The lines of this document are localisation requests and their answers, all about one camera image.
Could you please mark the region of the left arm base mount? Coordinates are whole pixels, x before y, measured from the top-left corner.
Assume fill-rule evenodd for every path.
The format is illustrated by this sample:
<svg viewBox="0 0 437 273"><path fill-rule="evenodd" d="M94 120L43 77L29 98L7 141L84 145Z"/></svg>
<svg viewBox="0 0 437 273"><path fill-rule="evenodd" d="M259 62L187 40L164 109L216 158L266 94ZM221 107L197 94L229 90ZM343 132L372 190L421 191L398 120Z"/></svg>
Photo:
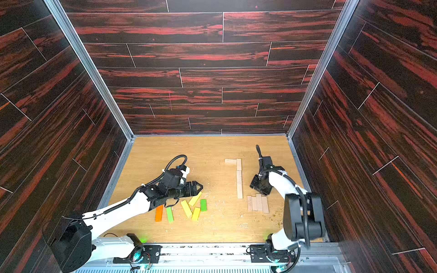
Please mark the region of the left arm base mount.
<svg viewBox="0 0 437 273"><path fill-rule="evenodd" d="M140 241L140 239L133 233L128 233L126 238L133 241L133 248L126 257L114 257L115 264L155 264L159 262L162 246L148 245Z"/></svg>

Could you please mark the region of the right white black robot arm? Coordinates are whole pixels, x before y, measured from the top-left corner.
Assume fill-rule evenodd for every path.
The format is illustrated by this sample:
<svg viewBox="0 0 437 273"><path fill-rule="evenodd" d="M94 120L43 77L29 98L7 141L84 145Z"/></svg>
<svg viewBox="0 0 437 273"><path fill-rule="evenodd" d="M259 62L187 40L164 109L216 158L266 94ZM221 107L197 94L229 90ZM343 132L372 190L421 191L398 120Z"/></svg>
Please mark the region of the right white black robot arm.
<svg viewBox="0 0 437 273"><path fill-rule="evenodd" d="M283 228L267 237L264 246L251 245L252 262L291 262L294 267L301 248L310 249L311 241L325 236L323 206L319 195L300 187L281 166L273 165L271 157L264 157L256 146L259 173L250 187L263 197L275 188L284 199Z"/></svg>

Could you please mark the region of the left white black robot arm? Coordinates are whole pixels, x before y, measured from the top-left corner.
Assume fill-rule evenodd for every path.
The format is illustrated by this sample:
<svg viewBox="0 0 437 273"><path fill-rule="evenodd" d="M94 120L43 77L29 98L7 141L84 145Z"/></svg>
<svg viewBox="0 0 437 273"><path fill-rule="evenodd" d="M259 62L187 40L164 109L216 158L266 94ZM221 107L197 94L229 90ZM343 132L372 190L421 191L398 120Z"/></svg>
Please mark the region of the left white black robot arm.
<svg viewBox="0 0 437 273"><path fill-rule="evenodd" d="M87 262L106 258L139 262L143 244L134 234L103 238L102 233L166 205L167 200L197 196L203 186L196 181L187 181L189 173L185 163L175 168L168 164L157 178L140 185L126 199L99 210L62 216L51 235L45 238L61 271L71 273Z"/></svg>

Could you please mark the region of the natural wood block crosswise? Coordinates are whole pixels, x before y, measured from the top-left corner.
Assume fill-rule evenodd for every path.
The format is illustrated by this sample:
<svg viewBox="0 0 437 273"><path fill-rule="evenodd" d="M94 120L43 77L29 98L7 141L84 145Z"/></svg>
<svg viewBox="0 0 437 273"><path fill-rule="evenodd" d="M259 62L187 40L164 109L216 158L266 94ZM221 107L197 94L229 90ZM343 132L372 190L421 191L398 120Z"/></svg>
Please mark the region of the natural wood block crosswise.
<svg viewBox="0 0 437 273"><path fill-rule="evenodd" d="M236 159L225 159L225 164L232 164L232 165L236 165L237 164L237 160Z"/></svg>

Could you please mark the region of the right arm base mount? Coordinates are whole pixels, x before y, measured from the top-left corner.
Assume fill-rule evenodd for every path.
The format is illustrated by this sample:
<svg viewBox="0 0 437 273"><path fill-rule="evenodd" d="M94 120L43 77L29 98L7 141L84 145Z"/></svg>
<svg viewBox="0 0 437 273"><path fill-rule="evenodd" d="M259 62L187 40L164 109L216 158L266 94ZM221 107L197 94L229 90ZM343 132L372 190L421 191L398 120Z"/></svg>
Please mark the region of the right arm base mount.
<svg viewBox="0 0 437 273"><path fill-rule="evenodd" d="M249 251L252 263L291 263L295 254L288 250L276 250L271 245L250 245Z"/></svg>

